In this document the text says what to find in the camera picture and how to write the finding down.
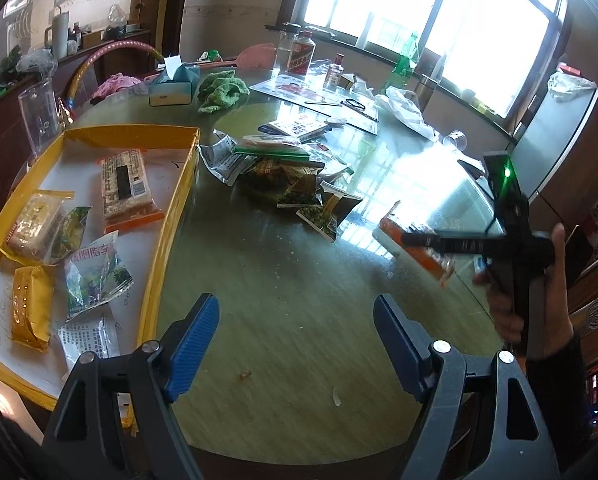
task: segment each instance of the window sill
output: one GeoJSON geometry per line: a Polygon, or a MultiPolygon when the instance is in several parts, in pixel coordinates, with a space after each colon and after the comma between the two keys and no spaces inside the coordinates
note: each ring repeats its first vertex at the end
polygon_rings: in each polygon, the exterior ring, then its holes
{"type": "MultiPolygon", "coordinates": [[[[278,27],[276,25],[265,25],[265,28],[267,30],[274,30],[274,31],[280,31],[280,30],[282,30],[281,27],[278,27]]],[[[348,43],[344,43],[343,41],[333,40],[332,38],[330,38],[330,37],[328,37],[326,35],[321,35],[321,34],[318,34],[318,33],[313,33],[313,40],[315,40],[315,41],[324,41],[326,43],[337,45],[337,46],[339,46],[341,48],[345,48],[347,50],[351,50],[353,52],[356,52],[357,54],[361,54],[361,56],[370,57],[372,59],[375,59],[375,60],[377,60],[379,62],[385,63],[385,64],[390,65],[390,66],[396,66],[396,64],[394,62],[390,61],[389,59],[386,59],[385,57],[378,56],[377,54],[373,54],[372,52],[368,52],[367,50],[364,50],[362,48],[358,48],[358,47],[356,47],[354,45],[351,45],[351,44],[348,44],[348,43]]],[[[442,87],[441,85],[437,86],[437,89],[442,94],[445,94],[445,95],[449,96],[451,99],[453,99],[455,102],[457,102],[461,106],[472,110],[475,114],[477,114],[480,118],[482,118],[482,120],[486,121],[490,126],[492,126],[495,130],[497,130],[498,133],[500,133],[503,136],[505,136],[506,139],[508,139],[513,145],[515,145],[515,146],[517,145],[517,141],[512,137],[511,134],[509,134],[506,130],[504,130],[495,121],[487,118],[483,113],[481,113],[479,110],[477,110],[477,108],[475,108],[474,106],[468,104],[466,101],[464,101],[463,99],[461,99],[460,96],[458,96],[457,94],[451,92],[450,90],[442,87]]]]}

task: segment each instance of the green plastic bottle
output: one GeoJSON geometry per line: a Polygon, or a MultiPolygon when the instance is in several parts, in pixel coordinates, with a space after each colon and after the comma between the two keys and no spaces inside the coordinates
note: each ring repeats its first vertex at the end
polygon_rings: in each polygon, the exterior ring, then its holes
{"type": "Polygon", "coordinates": [[[413,32],[406,43],[403,44],[397,66],[394,67],[394,70],[390,73],[388,79],[383,83],[380,93],[385,94],[385,91],[389,86],[406,88],[408,79],[410,79],[414,70],[412,65],[413,63],[416,64],[418,59],[419,47],[417,46],[417,33],[413,32]]]}

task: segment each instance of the bottle label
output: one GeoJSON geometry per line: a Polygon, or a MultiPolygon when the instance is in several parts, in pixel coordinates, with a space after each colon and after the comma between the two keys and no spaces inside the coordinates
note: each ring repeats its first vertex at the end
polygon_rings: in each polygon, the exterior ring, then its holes
{"type": "Polygon", "coordinates": [[[288,72],[298,75],[306,75],[313,60],[314,45],[306,43],[295,43],[288,62],[288,72]]]}

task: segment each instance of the table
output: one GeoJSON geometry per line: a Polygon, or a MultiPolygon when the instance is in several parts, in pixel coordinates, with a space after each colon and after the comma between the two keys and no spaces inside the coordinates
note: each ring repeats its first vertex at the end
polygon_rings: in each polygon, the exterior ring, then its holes
{"type": "MultiPolygon", "coordinates": [[[[239,71],[248,84],[267,71],[239,71]]],[[[305,111],[252,92],[211,115],[188,106],[148,106],[144,85],[84,111],[75,126],[167,123],[233,137],[305,111]]],[[[373,302],[392,294],[433,338],[492,355],[502,342],[471,285],[472,260],[441,289],[404,254],[374,238],[397,199],[436,228],[484,230],[492,209],[439,143],[380,113],[377,136],[347,126],[325,144],[351,163],[346,189],[364,196],[330,244],[298,219],[215,179],[201,160],[170,254],[157,336],[183,318],[202,292],[215,294],[221,320],[190,391],[175,414],[188,442],[214,453],[278,464],[323,464],[403,444],[419,412],[404,393],[372,319],[373,302]],[[336,406],[333,393],[341,401],[336,406]]]]}

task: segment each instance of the green towel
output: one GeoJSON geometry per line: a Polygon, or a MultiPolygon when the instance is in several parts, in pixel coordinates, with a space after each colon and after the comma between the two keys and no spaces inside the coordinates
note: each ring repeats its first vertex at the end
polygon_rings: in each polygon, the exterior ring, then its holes
{"type": "Polygon", "coordinates": [[[211,114],[222,108],[230,108],[242,94],[249,95],[250,90],[246,83],[234,76],[234,70],[210,74],[199,85],[199,112],[211,114]]]}

